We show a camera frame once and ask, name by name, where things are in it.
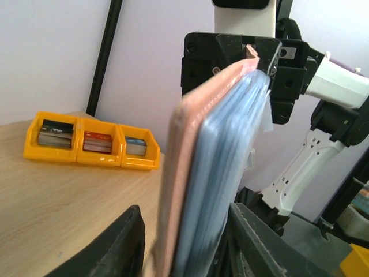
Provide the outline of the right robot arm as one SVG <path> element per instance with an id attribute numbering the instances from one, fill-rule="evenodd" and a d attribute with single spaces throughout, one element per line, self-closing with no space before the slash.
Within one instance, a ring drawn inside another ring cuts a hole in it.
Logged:
<path id="1" fill-rule="evenodd" d="M 302 94 L 319 99 L 300 150 L 277 180 L 257 193 L 249 209 L 282 235 L 290 213 L 307 185 L 344 148 L 368 136 L 368 78 L 332 61 L 303 41 L 295 20 L 278 20 L 275 38 L 192 32 L 184 39 L 181 87 L 183 94 L 219 70 L 246 57 L 252 45 L 259 69 L 272 80 L 273 123 L 289 121 Z"/>

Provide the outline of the pink leather card holder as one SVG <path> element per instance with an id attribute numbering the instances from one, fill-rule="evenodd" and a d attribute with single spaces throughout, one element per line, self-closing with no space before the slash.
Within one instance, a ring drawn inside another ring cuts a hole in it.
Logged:
<path id="1" fill-rule="evenodd" d="M 171 115 L 161 178 L 156 276 L 206 276 L 257 133 L 272 130 L 258 53 L 186 94 Z"/>

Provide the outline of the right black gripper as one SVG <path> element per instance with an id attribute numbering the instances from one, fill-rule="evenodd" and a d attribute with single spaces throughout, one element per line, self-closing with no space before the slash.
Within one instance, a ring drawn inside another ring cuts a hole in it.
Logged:
<path id="1" fill-rule="evenodd" d="M 250 45 L 259 56 L 257 69 L 270 77 L 270 104 L 273 123 L 286 124 L 300 95 L 307 72 L 308 44 L 301 40 L 193 32 L 184 39 L 181 68 L 185 95 L 217 70 L 245 59 Z"/>

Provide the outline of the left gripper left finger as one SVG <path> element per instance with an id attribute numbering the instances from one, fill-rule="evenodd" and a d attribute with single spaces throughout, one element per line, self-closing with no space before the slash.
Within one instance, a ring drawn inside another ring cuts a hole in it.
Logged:
<path id="1" fill-rule="evenodd" d="M 48 276 L 141 276 L 145 224 L 132 205 L 90 244 Z"/>

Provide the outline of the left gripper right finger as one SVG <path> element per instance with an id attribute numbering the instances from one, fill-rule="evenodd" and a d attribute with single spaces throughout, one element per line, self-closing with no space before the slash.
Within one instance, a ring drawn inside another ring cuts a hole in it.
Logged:
<path id="1" fill-rule="evenodd" d="M 229 257 L 234 276 L 286 276 L 259 235 L 247 221 L 241 203 L 232 203 L 228 212 Z"/>

